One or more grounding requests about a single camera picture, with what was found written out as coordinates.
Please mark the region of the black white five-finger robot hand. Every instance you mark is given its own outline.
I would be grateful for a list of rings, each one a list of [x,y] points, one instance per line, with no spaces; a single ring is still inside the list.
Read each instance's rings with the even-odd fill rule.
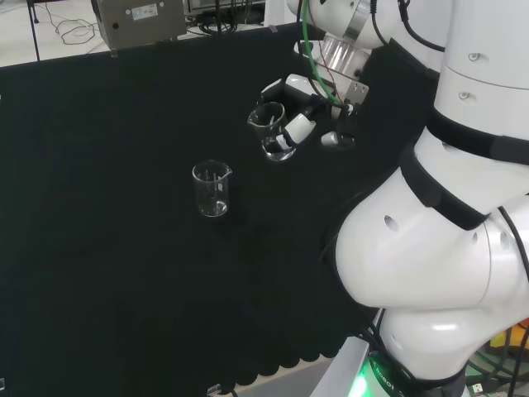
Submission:
[[[322,116],[328,116],[334,127],[321,136],[322,146],[336,150],[353,147],[359,108],[350,100],[334,103],[312,79],[290,74],[261,91],[247,125],[258,136],[266,157],[282,162],[316,131],[317,118]]]

